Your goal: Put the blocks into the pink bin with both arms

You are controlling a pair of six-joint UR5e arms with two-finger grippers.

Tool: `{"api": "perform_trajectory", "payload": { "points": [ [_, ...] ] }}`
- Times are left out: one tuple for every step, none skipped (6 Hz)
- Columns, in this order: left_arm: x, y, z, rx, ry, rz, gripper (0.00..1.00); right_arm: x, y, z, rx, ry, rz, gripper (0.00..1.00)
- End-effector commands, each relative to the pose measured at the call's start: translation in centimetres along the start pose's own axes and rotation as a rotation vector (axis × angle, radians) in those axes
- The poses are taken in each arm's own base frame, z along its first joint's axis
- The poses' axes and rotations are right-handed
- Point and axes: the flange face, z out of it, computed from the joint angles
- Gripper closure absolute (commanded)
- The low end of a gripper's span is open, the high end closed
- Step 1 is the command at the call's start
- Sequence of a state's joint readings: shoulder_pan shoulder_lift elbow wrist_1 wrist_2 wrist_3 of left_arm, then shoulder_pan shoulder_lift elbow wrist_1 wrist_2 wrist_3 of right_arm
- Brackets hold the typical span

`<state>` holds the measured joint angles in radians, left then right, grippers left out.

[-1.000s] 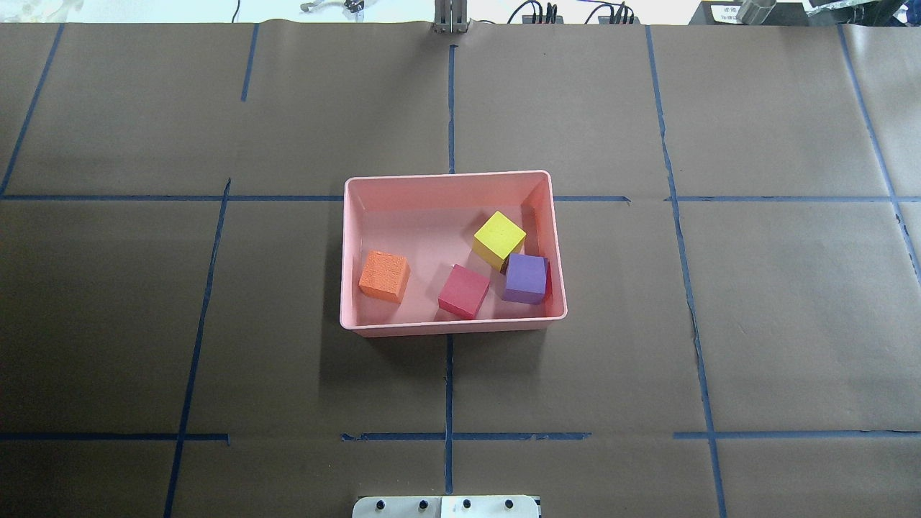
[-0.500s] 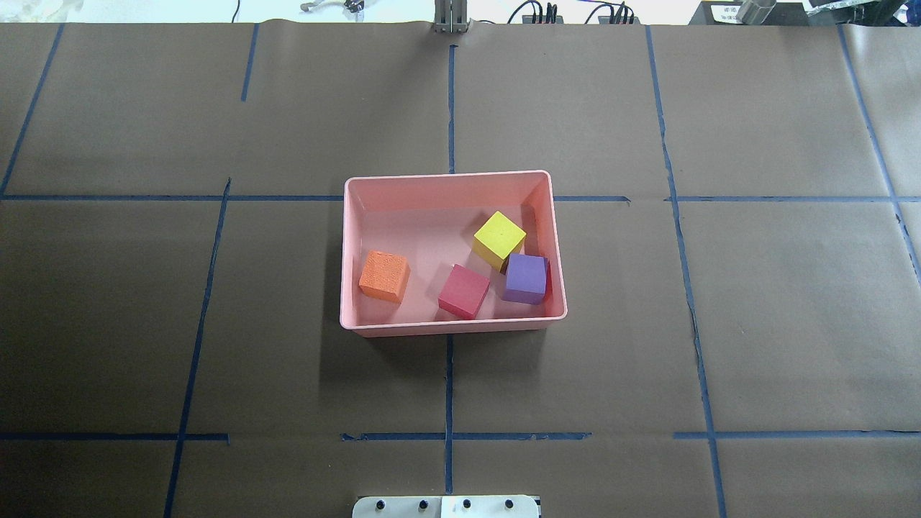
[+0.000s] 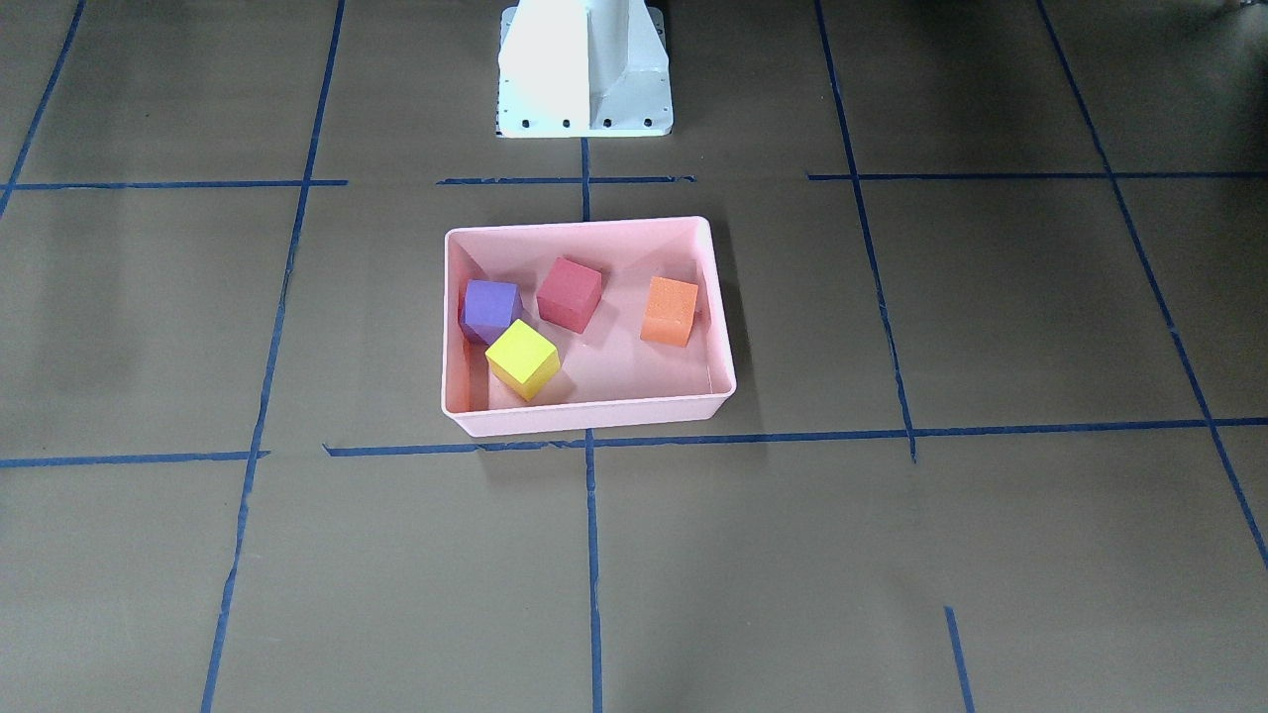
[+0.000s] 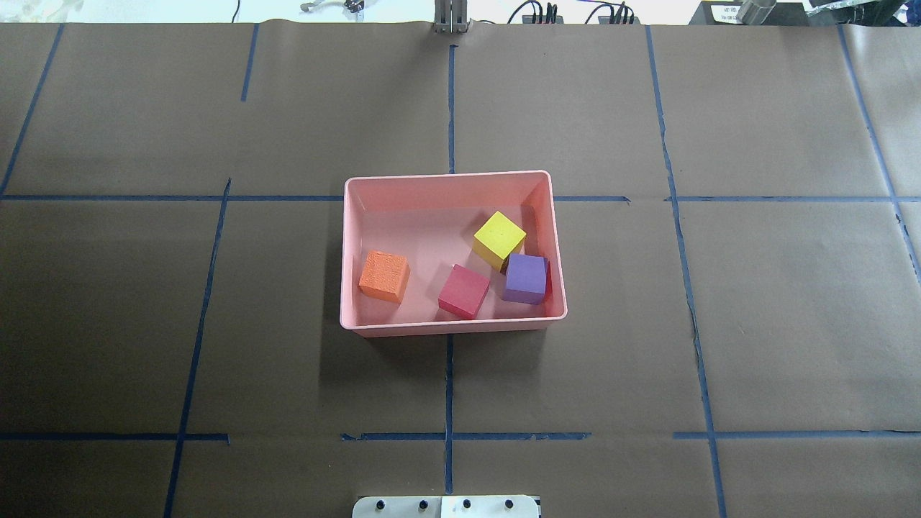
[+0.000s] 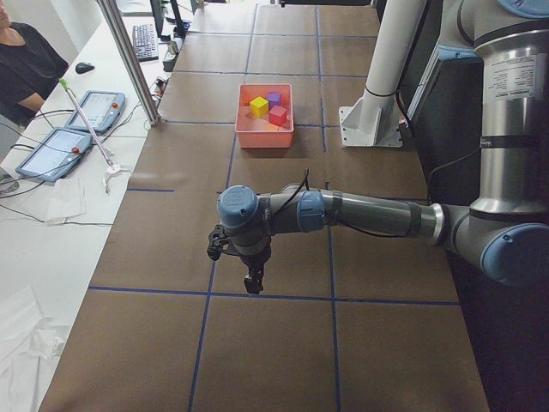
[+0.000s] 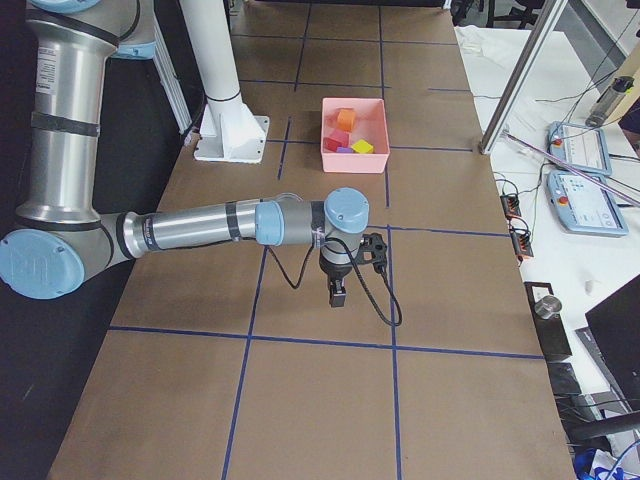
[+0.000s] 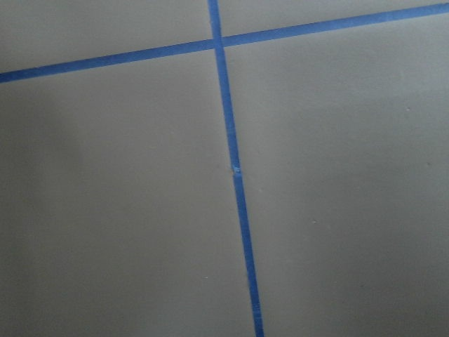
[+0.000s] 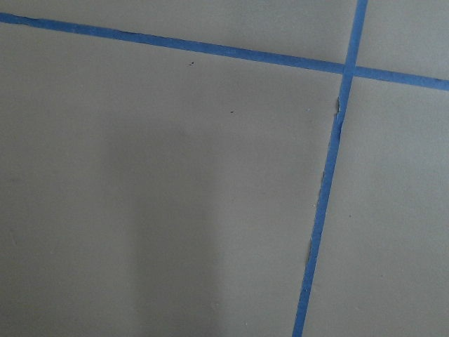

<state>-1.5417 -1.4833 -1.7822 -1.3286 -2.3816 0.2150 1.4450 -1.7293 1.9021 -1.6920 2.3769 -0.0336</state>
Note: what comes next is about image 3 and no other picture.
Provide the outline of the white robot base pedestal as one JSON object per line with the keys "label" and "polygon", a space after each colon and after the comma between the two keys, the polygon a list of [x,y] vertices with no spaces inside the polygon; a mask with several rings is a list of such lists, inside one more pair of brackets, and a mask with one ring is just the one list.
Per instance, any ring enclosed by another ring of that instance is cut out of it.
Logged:
{"label": "white robot base pedestal", "polygon": [[505,140],[661,137],[675,126],[666,18],[645,1],[520,1],[501,13],[497,63]]}

